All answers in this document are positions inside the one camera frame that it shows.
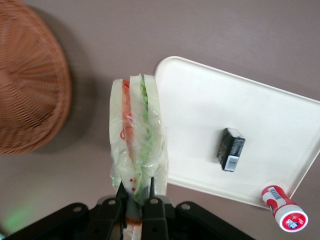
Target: red and white bottle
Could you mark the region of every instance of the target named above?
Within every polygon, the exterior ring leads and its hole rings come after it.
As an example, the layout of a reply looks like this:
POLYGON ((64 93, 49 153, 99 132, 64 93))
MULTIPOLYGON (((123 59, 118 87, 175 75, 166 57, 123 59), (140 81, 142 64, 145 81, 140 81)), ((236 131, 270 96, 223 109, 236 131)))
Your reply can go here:
POLYGON ((308 224, 307 214, 276 185, 262 191, 262 199, 272 211, 280 228, 289 233, 301 231, 308 224))

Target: screw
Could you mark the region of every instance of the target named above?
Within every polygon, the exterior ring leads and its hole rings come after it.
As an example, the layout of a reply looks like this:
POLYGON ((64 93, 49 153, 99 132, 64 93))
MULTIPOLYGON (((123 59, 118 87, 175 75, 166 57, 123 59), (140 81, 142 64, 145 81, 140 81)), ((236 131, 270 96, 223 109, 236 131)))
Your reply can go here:
POLYGON ((181 208, 182 208, 183 210, 190 210, 191 207, 190 207, 189 204, 184 203, 184 204, 181 205, 181 208))
POLYGON ((150 200, 150 203, 151 203, 151 204, 157 204, 158 202, 159 202, 159 200, 156 199, 156 198, 152 198, 152 199, 150 200))
POLYGON ((75 212, 75 213, 78 213, 78 212, 80 212, 82 210, 82 207, 80 207, 80 206, 76 206, 74 209, 73 209, 73 211, 75 212))
POLYGON ((116 204, 116 201, 115 201, 115 200, 110 200, 110 201, 108 202, 108 204, 109 204, 109 205, 115 205, 115 204, 116 204))

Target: label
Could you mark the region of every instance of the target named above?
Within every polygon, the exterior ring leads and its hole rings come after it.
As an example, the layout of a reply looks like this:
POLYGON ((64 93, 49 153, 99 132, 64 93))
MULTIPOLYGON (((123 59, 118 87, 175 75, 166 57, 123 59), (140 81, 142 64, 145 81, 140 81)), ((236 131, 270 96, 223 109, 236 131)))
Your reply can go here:
POLYGON ((231 172, 235 171, 238 161, 239 161, 238 156, 229 155, 226 160, 224 170, 231 171, 231 172))
POLYGON ((283 221, 282 226, 286 230, 298 230, 301 229, 307 222, 306 217, 300 213, 292 213, 287 215, 283 221))
POLYGON ((271 209, 273 216, 275 216, 278 209, 284 205, 296 205, 279 186, 269 186, 264 189, 262 199, 271 209))

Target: green light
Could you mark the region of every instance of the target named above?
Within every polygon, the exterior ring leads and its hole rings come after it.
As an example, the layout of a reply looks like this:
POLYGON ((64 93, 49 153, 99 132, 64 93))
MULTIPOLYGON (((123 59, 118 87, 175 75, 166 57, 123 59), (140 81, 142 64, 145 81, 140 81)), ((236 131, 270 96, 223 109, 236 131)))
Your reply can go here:
POLYGON ((16 207, 13 212, 7 216, 3 222, 3 229, 7 230, 9 233, 14 233, 26 226, 26 220, 30 215, 31 208, 27 205, 21 205, 16 207))

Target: bottle cap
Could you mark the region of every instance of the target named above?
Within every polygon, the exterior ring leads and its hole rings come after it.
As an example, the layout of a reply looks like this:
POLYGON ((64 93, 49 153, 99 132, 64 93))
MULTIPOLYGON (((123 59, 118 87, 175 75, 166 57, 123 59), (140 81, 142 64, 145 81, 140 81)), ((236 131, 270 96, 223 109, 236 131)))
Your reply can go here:
POLYGON ((298 232, 308 224, 307 214, 295 204, 282 206, 277 210, 274 217, 280 228, 288 233, 298 232))

